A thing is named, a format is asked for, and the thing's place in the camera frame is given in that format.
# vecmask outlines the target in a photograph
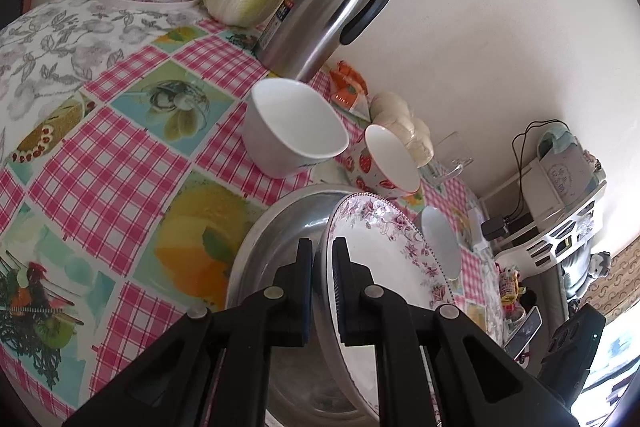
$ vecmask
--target screw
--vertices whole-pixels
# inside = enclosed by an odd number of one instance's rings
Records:
[[[446,319],[456,319],[460,315],[460,310],[453,304],[444,304],[440,306],[440,315]]]
[[[372,299],[379,299],[384,295],[385,291],[377,284],[372,284],[364,288],[364,295]]]
[[[204,302],[198,302],[191,305],[191,307],[187,310],[187,316],[190,319],[194,319],[194,320],[206,317],[207,307],[204,305]]]
[[[264,289],[263,295],[268,299],[279,299],[284,295],[284,290],[280,286],[269,286]]]

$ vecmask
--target thermos handle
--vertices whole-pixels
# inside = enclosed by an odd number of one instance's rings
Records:
[[[340,44],[351,44],[362,33],[369,23],[375,19],[389,0],[369,0],[367,5],[358,12],[342,29]]]

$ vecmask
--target table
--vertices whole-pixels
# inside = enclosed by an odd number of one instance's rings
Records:
[[[0,33],[0,366],[54,415],[68,417],[194,301],[222,307],[252,224],[318,181],[270,179],[245,154],[245,100],[269,74],[250,52],[257,34],[199,9],[96,0],[53,0]],[[310,85],[329,97],[327,74]],[[361,126],[340,117],[355,141]],[[458,179],[399,200],[409,217],[425,204],[458,232],[457,304],[501,343],[497,269],[470,245],[477,200]]]

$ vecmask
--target strawberry print bowl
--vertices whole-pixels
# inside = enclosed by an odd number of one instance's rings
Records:
[[[453,294],[431,248],[396,206],[366,192],[340,201],[329,217],[314,260],[314,324],[340,390],[360,411],[377,420],[374,347],[346,347],[339,340],[331,256],[336,237],[346,239],[351,260],[368,266],[375,284],[395,291],[409,304],[434,310],[444,303],[453,304]]]
[[[347,152],[344,167],[351,185],[387,200],[414,194],[420,175],[399,138],[381,125],[369,125]]]

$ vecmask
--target white wall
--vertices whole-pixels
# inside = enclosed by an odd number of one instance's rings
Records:
[[[373,92],[407,97],[435,140],[458,130],[480,193],[514,172],[511,138],[530,120],[562,118],[607,171],[601,247],[618,251],[640,232],[635,0],[391,0],[334,58]]]

